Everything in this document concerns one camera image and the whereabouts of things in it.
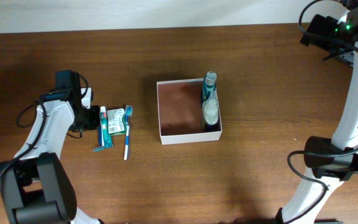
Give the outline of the green Dettol soap pack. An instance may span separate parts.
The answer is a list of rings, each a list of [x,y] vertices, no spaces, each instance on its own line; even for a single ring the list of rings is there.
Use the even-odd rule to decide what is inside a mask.
[[[124,115],[125,111],[123,108],[107,110],[108,133],[110,136],[126,133]]]

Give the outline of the blue white toothbrush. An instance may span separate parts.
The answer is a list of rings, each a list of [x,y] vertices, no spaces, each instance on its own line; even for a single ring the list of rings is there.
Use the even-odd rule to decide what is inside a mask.
[[[131,105],[126,105],[125,108],[125,125],[126,125],[126,138],[125,138],[125,147],[124,147],[124,160],[126,161],[128,159],[129,155],[129,117],[131,117],[133,114],[133,107]]]

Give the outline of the clear pump soap bottle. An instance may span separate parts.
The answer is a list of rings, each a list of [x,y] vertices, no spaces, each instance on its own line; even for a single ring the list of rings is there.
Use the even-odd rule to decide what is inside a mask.
[[[201,126],[205,132],[217,130],[219,123],[219,107],[215,99],[206,100],[203,103]]]

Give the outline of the teal mouthwash bottle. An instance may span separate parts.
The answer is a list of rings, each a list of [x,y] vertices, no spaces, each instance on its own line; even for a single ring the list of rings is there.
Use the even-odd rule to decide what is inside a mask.
[[[203,79],[203,87],[201,92],[201,103],[209,99],[212,92],[216,89],[217,74],[215,72],[207,72]]]

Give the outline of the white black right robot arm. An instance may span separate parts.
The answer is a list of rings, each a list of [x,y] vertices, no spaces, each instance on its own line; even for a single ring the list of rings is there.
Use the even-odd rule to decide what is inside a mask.
[[[329,52],[352,66],[344,111],[331,138],[311,136],[302,151],[288,155],[288,165],[301,177],[291,200],[276,214],[274,223],[314,223],[330,197],[352,175],[358,174],[358,1],[341,1],[347,9],[339,20],[315,15],[301,29],[301,43]]]

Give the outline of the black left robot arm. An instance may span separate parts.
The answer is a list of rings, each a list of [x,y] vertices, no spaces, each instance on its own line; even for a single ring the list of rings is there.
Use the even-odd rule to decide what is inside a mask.
[[[101,223],[78,208],[60,162],[65,138],[100,126],[93,91],[72,70],[55,74],[55,88],[34,103],[35,120],[22,148],[0,162],[0,193],[10,223]]]

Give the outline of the green white toothpaste tube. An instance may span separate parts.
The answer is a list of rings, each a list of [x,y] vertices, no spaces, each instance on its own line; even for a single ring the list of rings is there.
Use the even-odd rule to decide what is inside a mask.
[[[105,106],[100,107],[100,123],[101,123],[101,133],[103,139],[103,146],[105,148],[113,147],[112,139],[108,131],[108,119],[107,111]]]

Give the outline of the white open cardboard box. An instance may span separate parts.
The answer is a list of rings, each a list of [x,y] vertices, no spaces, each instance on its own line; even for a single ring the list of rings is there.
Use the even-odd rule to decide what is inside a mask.
[[[217,141],[222,123],[215,131],[201,126],[201,78],[157,82],[158,128],[161,144]]]

